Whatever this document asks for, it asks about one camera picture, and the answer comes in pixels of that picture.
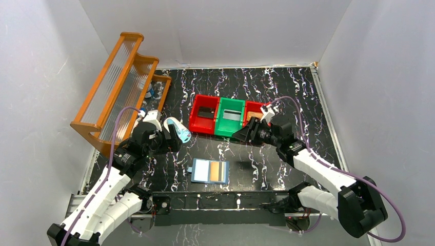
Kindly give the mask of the blue card holder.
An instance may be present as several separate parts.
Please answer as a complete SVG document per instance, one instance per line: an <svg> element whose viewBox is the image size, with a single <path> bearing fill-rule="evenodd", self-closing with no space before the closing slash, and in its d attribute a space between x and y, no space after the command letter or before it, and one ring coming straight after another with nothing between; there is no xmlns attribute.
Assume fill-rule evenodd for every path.
<svg viewBox="0 0 435 246"><path fill-rule="evenodd" d="M206 159L193 159L193 165L188 167L191 181L195 183L229 184L229 162Z"/></svg>

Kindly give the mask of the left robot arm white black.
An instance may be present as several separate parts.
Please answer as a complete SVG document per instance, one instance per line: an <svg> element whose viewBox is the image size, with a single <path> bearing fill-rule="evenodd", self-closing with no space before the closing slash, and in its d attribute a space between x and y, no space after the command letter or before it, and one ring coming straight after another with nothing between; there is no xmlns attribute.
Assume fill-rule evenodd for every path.
<svg viewBox="0 0 435 246"><path fill-rule="evenodd" d="M152 192L135 184L115 201L146 160L154 155L179 151L182 140L175 124L139 122L131 137L112 153L98 182L80 205L61 223L52 224L47 236L52 245L102 245L104 240L136 212L153 207Z"/></svg>

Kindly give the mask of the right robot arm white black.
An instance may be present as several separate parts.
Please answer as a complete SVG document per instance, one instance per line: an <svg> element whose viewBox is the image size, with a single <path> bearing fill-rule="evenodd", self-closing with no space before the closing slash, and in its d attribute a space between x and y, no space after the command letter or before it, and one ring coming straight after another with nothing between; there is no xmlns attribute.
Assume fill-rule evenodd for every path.
<svg viewBox="0 0 435 246"><path fill-rule="evenodd" d="M338 220L343 229L355 238L363 236L388 218L380 193L371 178L357 180L326 167L325 160L315 157L294 136L291 124L279 126L251 118L232 137L253 145L274 146L283 162L308 174L323 187L319 189L302 182L288 191L288 197L278 202L264 203L262 208L272 213L302 212L312 208Z"/></svg>

